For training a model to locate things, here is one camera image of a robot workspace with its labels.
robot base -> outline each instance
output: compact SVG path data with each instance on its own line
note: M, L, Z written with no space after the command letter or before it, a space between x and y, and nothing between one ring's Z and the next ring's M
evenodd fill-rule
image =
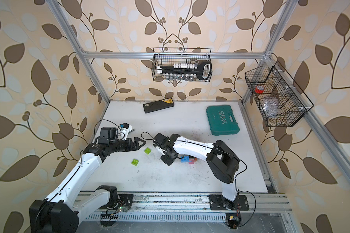
M245 195L238 195L233 202L222 195L210 195L209 199L211 210L237 210L238 206L240 206L240 210L249 210Z

white table surface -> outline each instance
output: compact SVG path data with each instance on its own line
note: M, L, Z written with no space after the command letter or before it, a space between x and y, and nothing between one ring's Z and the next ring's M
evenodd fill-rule
M238 175L237 187L250 192L268 192L237 102L175 102L174 107L148 114L144 113L144 103L111 101L103 119L116 124L131 124L135 131L129 133L128 137L132 140L135 136L140 137L144 131L153 137L157 133L164 136L176 133L200 142L222 140L248 166L245 172ZM206 108L223 104L231 105L240 128L238 134L211 135ZM105 126L114 125L102 121L96 135ZM149 155L144 152L147 147L152 150ZM215 178L206 161L188 164L176 159L168 166L160 157L160 152L154 149L153 142L149 140L138 151L112 153L82 190L95 190L104 184L116 186L120 192L222 192L221 181ZM134 158L139 160L137 166L131 164ZM239 170L243 169L245 165L240 163Z

black wire basket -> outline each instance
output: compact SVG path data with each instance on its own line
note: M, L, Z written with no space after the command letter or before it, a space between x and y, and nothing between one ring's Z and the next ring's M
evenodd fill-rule
M210 54L211 49L153 48L153 80L209 82L212 75Z
M274 66L260 66L245 73L247 86L267 127L292 127L314 106L288 72L293 83L283 79L282 67L276 62ZM293 88L303 93L308 103L303 103Z

teal tool case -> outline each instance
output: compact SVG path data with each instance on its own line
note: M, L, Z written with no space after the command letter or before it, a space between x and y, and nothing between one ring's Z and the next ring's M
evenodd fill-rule
M206 115L212 135L236 134L240 131L230 105L208 106Z

wall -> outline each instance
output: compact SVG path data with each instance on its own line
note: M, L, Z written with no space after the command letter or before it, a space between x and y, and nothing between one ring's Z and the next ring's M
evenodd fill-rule
M63 35L44 1L0 1L0 232L29 232L105 107Z
M263 52L283 0L61 0L85 51L147 47Z
M212 62L213 75L210 82L155 82L150 60L95 59L93 68L112 100L161 100L164 97L209 101L242 99L247 89L243 74L257 67L255 60L229 59Z
M305 89L319 118L350 155L350 29L345 16L350 20L349 0L300 0L274 58ZM350 232L350 185L306 121L267 128L253 99L246 107L299 228L304 233Z
M350 0L296 7L282 36L274 58L298 74L316 114L350 156Z

